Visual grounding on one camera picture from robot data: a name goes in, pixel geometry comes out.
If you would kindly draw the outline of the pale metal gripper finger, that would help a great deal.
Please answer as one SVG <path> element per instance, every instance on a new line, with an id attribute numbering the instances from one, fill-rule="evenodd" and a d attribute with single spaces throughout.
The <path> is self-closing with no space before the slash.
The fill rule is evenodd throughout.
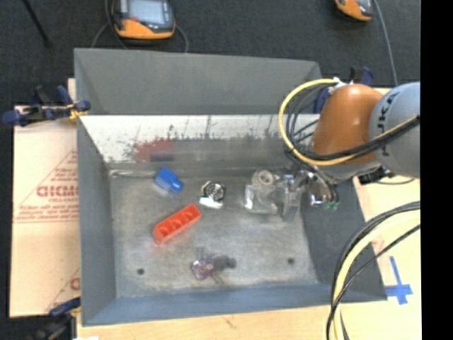
<path id="1" fill-rule="evenodd" d="M 285 189 L 279 205 L 279 215 L 284 222 L 294 221 L 299 212 L 301 203 L 301 192 Z"/>
<path id="2" fill-rule="evenodd" d="M 285 180 L 288 189 L 299 189 L 306 183 L 306 173 L 296 174 L 284 174 L 283 179 Z"/>

